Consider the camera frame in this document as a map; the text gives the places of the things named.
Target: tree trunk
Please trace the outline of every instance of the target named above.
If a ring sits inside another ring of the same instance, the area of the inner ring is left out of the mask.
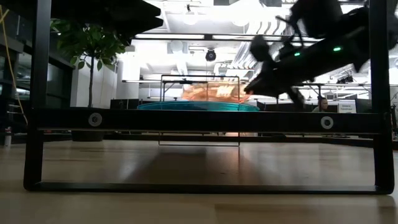
[[[91,57],[90,86],[88,87],[88,107],[93,107],[93,77],[94,77],[94,57]]]

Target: wooden floor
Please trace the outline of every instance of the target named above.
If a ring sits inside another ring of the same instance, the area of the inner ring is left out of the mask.
[[[2,224],[398,223],[398,191],[378,197],[30,193],[22,188],[24,147],[0,148]],[[43,167],[47,181],[153,184],[372,185],[373,173],[372,149],[327,144],[49,142]]]

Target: person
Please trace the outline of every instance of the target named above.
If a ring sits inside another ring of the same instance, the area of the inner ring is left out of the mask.
[[[328,100],[324,97],[320,97],[318,106],[312,111],[313,113],[325,112],[328,109]]]

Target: teal bowl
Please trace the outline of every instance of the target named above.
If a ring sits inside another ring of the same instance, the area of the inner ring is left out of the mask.
[[[245,111],[257,112],[257,106],[241,103],[222,103],[212,101],[165,101],[146,103],[137,107],[139,110],[186,110],[186,111]]]

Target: potted plant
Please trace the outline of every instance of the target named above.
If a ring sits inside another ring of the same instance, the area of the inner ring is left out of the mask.
[[[77,65],[80,70],[90,68],[90,84],[87,107],[93,107],[93,75],[95,60],[96,69],[114,65],[117,54],[125,52],[126,46],[120,41],[115,32],[101,26],[80,24],[73,21],[52,20],[51,27],[58,32],[58,49],[70,57],[70,63]],[[72,131],[74,141],[102,141],[103,132]]]

